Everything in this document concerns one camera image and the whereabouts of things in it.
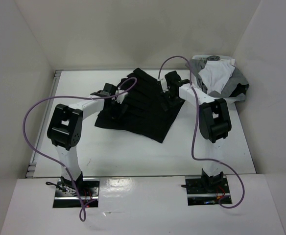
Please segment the black pleated skirt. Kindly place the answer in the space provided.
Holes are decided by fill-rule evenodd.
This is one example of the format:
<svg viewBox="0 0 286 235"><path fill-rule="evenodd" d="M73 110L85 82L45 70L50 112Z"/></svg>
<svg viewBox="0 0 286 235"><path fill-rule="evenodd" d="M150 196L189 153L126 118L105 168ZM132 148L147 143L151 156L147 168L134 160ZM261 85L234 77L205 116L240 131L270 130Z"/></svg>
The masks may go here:
<svg viewBox="0 0 286 235"><path fill-rule="evenodd" d="M111 107L105 109L98 114L95 127L125 130L163 143L185 101L168 103L160 83L140 68L127 77L137 78L137 83L123 101L128 105L126 113L120 120L114 120Z"/></svg>

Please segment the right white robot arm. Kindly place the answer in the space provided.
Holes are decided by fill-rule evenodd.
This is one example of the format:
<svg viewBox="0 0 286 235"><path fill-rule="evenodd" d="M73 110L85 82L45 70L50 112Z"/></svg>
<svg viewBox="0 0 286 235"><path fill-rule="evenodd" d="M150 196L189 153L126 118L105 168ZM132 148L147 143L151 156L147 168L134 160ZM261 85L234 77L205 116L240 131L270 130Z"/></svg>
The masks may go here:
<svg viewBox="0 0 286 235"><path fill-rule="evenodd" d="M219 165L227 166L222 162L221 145L232 129L227 102L223 98L213 98L189 79L181 79L176 71L159 78L165 97L172 100L178 98L195 107L195 128L191 143L191 157L196 161L207 162L201 170L200 187L205 192L212 192L221 186L224 173ZM196 135L200 134L209 147L208 155L196 157L194 153Z"/></svg>

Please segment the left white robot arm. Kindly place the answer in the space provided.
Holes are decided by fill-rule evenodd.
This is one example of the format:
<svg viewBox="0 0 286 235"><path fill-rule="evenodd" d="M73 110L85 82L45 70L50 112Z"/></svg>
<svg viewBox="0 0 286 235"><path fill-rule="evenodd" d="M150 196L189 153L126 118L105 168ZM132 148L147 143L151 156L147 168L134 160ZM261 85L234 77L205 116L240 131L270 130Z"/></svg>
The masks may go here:
<svg viewBox="0 0 286 235"><path fill-rule="evenodd" d="M49 123L47 137L55 146L62 164L61 182L71 195L84 189L83 173L78 163L77 145L82 135L83 120L94 113L121 104L128 92L106 83L103 90L90 94L71 105L57 104Z"/></svg>

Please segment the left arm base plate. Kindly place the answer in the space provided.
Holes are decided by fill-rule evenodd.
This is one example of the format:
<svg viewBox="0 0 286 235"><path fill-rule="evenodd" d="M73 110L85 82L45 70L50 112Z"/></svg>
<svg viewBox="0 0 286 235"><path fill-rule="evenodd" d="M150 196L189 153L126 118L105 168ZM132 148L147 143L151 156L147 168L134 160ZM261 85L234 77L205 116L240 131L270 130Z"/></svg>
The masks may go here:
<svg viewBox="0 0 286 235"><path fill-rule="evenodd" d="M79 189L81 200L83 204L87 204L87 208L98 207L99 184L99 180L86 179L84 181L84 186ZM60 180L58 180L57 183L47 181L46 185L55 187L53 208L81 207L75 189L69 186L62 185Z"/></svg>

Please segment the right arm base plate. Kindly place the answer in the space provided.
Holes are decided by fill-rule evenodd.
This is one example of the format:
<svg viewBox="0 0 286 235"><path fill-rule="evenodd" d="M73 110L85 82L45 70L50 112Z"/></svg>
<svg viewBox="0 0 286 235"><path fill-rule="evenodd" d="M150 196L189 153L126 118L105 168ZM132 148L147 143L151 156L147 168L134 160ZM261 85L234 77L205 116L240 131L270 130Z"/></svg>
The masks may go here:
<svg viewBox="0 0 286 235"><path fill-rule="evenodd" d="M223 177L222 181L210 187L204 188L200 176L186 177L181 185L186 190L189 206L218 205L219 200L222 204L232 204L228 180Z"/></svg>

